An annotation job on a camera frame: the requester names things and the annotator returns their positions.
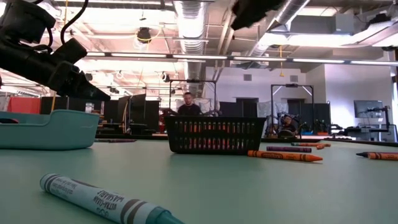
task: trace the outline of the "desk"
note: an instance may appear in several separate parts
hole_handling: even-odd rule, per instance
[[[187,224],[397,223],[398,163],[355,155],[394,150],[332,142],[315,150],[320,164],[178,155],[167,141],[145,140],[76,151],[0,150],[0,220],[112,223],[45,194],[39,180],[54,172],[156,203]]]

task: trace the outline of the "purple crayon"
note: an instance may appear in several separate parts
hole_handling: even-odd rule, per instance
[[[267,146],[267,151],[278,151],[278,152],[312,152],[309,147],[277,147]]]

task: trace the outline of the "white wall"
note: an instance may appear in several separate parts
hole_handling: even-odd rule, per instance
[[[391,106],[392,84],[389,67],[363,65],[324,65],[326,100],[330,101],[331,121],[342,127],[368,123],[355,118],[354,100],[381,100]],[[371,124],[384,123],[370,119]]]
[[[326,103],[326,79],[325,79],[325,65],[320,65],[309,71],[305,80],[307,85],[312,85],[314,88],[314,103]]]
[[[208,80],[213,78],[214,68],[206,67]],[[251,74],[252,81],[243,81],[244,74]],[[236,98],[259,98],[260,102],[271,100],[271,85],[290,83],[291,75],[298,75],[298,84],[305,84],[305,73],[299,69],[283,69],[285,77],[280,77],[280,69],[270,72],[268,69],[224,68],[220,79],[217,82],[217,100],[224,102],[235,102]],[[214,98],[214,93],[205,87],[206,98]],[[280,101],[286,98],[306,98],[308,93],[302,88],[282,87],[274,99]]]

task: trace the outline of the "ceiling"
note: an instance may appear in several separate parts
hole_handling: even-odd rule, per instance
[[[66,39],[76,38],[89,52],[143,52],[143,53],[171,53],[180,54],[182,48],[178,40],[178,20],[172,2],[166,1],[165,10],[144,2],[153,1],[130,0],[91,0],[85,13],[72,25],[65,36]],[[328,1],[312,0],[307,7],[299,12],[304,16],[333,16],[336,13],[358,13],[371,11],[383,6],[391,5],[392,1]],[[207,21],[205,26],[206,47],[205,54],[216,55],[233,52],[247,52],[256,44],[257,40],[266,32],[268,25],[276,12],[269,12],[262,21],[250,28],[243,28],[234,32],[230,44],[219,47],[220,39],[227,40],[227,33],[223,28],[228,22],[228,11],[234,0],[216,0],[208,6]],[[69,21],[83,5],[82,0],[46,0],[42,4],[56,19],[57,24],[53,29],[54,44],[56,49],[60,44],[60,30],[66,21]],[[149,45],[139,44],[136,34],[140,27],[149,27],[153,38]],[[42,43],[48,42],[48,34],[44,35]],[[357,49],[342,49],[328,47],[306,47],[283,45],[281,48],[268,48],[267,54],[272,57],[310,57],[310,58],[361,58],[374,60],[382,55],[382,50],[375,47],[361,47]],[[166,88],[169,84],[161,80],[163,72],[171,78],[185,79],[184,62],[142,62],[131,60],[103,60],[83,59],[77,64],[86,73],[93,74],[95,85],[123,86],[124,94],[134,94],[139,86],[159,86],[164,90],[151,91],[150,95],[168,94]],[[270,63],[269,69],[280,67],[280,62]],[[306,64],[286,63],[284,68],[308,69]],[[28,84],[33,83],[7,71],[1,71],[4,83]],[[183,83],[176,83],[177,87],[185,89]],[[48,95],[48,88],[25,86],[20,87],[26,92],[38,95]]]

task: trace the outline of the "metal frame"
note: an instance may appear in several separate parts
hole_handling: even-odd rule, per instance
[[[214,80],[170,80],[169,86],[169,108],[172,107],[172,83],[173,82],[187,82],[187,83],[212,83],[214,85],[214,103],[216,108],[217,100],[217,82]]]
[[[275,91],[274,93],[274,87],[278,86],[279,88]],[[286,87],[286,88],[298,88],[298,87],[303,87],[303,89],[311,95],[312,97],[312,131],[315,130],[315,115],[314,115],[314,111],[315,111],[315,103],[314,103],[314,97],[313,97],[313,86],[311,85],[296,85],[296,84],[286,84],[286,85],[280,85],[280,84],[272,84],[271,85],[271,127],[274,128],[274,94],[276,94],[280,88],[282,87]],[[306,89],[306,87],[311,88],[311,93]]]

